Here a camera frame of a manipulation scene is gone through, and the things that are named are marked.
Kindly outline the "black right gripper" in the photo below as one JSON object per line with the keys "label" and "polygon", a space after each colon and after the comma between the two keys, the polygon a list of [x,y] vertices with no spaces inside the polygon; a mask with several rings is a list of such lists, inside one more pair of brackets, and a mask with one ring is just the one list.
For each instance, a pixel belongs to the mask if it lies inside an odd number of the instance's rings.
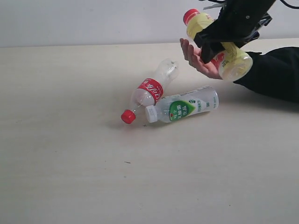
{"label": "black right gripper", "polygon": [[260,37],[259,30],[267,26],[272,17],[259,9],[223,9],[216,21],[207,29],[197,32],[194,42],[201,48],[203,63],[209,63],[225,48],[220,42],[233,42],[239,48]]}

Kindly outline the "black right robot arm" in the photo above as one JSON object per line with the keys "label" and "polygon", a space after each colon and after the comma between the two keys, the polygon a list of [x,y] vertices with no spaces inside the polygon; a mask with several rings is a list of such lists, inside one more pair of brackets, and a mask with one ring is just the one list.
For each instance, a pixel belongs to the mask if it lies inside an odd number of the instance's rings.
{"label": "black right robot arm", "polygon": [[242,48],[259,38],[258,29],[271,21],[267,13],[274,0],[227,0],[218,18],[198,32],[194,42],[201,48],[201,59],[208,63],[224,51],[225,43]]}

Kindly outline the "black sleeved forearm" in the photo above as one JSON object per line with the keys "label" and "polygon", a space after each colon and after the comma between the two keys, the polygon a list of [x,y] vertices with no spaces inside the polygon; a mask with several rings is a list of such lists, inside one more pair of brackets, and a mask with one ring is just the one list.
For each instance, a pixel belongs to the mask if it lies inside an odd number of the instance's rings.
{"label": "black sleeved forearm", "polygon": [[253,59],[250,71],[235,84],[268,97],[299,102],[299,48],[282,47],[266,54],[248,52]]}

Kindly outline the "open bare human hand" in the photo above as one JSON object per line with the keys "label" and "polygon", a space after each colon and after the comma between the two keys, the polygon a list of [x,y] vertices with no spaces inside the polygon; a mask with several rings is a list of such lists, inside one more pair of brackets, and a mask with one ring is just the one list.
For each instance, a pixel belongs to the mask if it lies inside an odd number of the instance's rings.
{"label": "open bare human hand", "polygon": [[184,59],[190,66],[208,78],[222,80],[214,64],[211,62],[203,63],[200,48],[195,48],[187,39],[184,38],[180,38],[180,46],[183,51]]}

